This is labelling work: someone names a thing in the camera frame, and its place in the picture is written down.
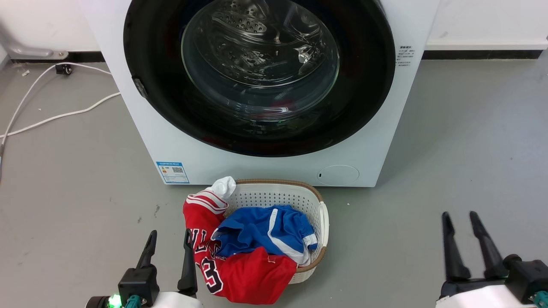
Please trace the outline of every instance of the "gray floor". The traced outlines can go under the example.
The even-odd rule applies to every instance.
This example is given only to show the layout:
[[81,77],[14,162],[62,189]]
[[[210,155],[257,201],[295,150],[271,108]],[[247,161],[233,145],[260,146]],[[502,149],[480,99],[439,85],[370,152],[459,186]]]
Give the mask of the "gray floor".
[[[1,130],[45,68],[0,73]],[[117,91],[109,76],[78,68],[40,85],[15,129]],[[320,189],[328,253],[275,307],[433,307],[444,281],[445,210],[474,276],[483,265],[470,210],[503,255],[548,261],[547,118],[548,53],[537,61],[423,61],[377,187]],[[3,306],[82,307],[92,295],[112,294],[152,229],[158,283],[175,290],[181,205],[199,187],[162,184],[120,97],[8,138],[3,159]],[[237,306],[198,281],[205,307]]]

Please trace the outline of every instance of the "green light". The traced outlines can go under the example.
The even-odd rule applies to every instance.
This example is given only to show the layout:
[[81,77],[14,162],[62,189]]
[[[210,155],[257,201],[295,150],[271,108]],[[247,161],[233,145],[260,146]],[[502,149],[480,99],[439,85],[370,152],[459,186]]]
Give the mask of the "green light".
[[114,294],[109,297],[109,308],[121,308],[122,307],[122,298],[120,295]]

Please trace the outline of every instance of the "clothes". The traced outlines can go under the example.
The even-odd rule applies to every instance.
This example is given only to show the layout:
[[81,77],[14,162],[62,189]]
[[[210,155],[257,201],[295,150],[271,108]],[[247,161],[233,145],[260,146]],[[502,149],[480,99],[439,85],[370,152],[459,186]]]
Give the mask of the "clothes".
[[226,199],[236,187],[232,178],[222,180],[224,183],[215,182],[213,187],[189,195],[182,207],[186,227],[192,230],[195,262],[212,294],[234,303],[274,304],[297,264],[287,256],[268,255],[264,248],[228,258],[215,254],[220,243],[210,238],[224,220]]
[[265,247],[269,254],[287,255],[301,266],[310,264],[309,249],[318,247],[306,215],[291,206],[237,209],[215,230],[212,239],[221,242],[219,256]]

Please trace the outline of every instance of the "blue and white sticker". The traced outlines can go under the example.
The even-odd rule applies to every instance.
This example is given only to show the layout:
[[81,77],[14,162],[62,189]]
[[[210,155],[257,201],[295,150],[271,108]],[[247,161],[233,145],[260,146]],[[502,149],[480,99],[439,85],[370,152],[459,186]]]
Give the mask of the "blue and white sticker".
[[182,163],[156,162],[166,184],[190,184]]

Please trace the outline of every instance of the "blue cloth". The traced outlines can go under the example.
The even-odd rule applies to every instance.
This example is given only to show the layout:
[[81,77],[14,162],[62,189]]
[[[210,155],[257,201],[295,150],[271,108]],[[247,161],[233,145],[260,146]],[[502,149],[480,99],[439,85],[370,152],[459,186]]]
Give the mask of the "blue cloth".
[[287,255],[299,265],[310,263],[309,249],[318,246],[306,215],[291,206],[237,209],[212,239],[221,242],[218,256],[250,253],[262,246],[269,254]]

